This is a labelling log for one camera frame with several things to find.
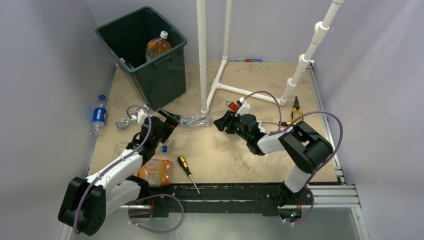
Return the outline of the clear small water bottle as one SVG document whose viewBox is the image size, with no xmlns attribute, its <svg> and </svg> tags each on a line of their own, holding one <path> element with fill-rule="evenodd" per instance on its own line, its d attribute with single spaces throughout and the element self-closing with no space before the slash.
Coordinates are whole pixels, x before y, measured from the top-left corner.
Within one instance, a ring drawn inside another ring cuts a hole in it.
<svg viewBox="0 0 424 240">
<path fill-rule="evenodd" d="M 179 120 L 182 127 L 203 128 L 212 124 L 212 118 L 206 115 L 183 115 Z"/>
</svg>

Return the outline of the clear bottle white cap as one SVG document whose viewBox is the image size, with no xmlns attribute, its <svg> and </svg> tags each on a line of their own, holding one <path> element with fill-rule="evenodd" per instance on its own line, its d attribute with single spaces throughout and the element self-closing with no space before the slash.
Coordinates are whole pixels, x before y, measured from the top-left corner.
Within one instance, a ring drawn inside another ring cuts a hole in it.
<svg viewBox="0 0 424 240">
<path fill-rule="evenodd" d="M 124 58 L 120 58 L 120 61 L 125 65 L 125 66 L 127 66 L 130 70 L 133 70 L 134 69 L 134 67 L 131 65 L 131 63 L 129 63 L 128 61 L 126 61 Z"/>
</svg>

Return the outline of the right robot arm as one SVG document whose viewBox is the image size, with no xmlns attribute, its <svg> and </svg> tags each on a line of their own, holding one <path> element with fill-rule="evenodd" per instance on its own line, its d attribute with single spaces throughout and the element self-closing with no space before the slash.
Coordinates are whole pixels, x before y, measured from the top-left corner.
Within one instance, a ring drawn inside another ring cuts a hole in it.
<svg viewBox="0 0 424 240">
<path fill-rule="evenodd" d="M 282 200 L 288 204 L 300 198 L 300 191 L 313 173 L 334 153 L 331 143 L 305 121 L 298 121 L 285 130 L 266 133 L 254 115 L 240 115 L 228 110 L 213 124 L 220 132 L 241 137 L 254 155 L 285 151 L 291 157 L 295 167 L 284 180 L 284 187 L 280 191 Z"/>
</svg>

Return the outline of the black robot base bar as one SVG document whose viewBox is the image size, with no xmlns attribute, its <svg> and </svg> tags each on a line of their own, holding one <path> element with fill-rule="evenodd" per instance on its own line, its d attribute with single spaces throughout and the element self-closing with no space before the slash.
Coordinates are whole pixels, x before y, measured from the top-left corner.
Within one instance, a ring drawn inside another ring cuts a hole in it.
<svg viewBox="0 0 424 240">
<path fill-rule="evenodd" d="M 196 214 L 260 214 L 265 217 L 300 218 L 314 196 L 304 187 L 289 193 L 283 183 L 200 183 L 198 194 L 191 183 L 174 183 L 150 187 L 143 194 L 152 199 L 127 203 L 131 210 L 152 210 L 154 218 L 166 218 L 170 213 Z"/>
</svg>

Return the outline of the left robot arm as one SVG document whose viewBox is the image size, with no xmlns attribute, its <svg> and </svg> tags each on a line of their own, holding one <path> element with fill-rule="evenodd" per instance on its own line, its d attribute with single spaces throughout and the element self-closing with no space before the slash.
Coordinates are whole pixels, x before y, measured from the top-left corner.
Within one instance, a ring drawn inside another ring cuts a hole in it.
<svg viewBox="0 0 424 240">
<path fill-rule="evenodd" d="M 121 206 L 138 205 L 160 194 L 151 194 L 147 180 L 136 176 L 180 124 L 181 115 L 159 109 L 165 120 L 152 116 L 144 107 L 137 120 L 141 126 L 122 153 L 107 166 L 85 178 L 73 178 L 65 191 L 57 219 L 75 234 L 94 235 L 106 217 Z"/>
</svg>

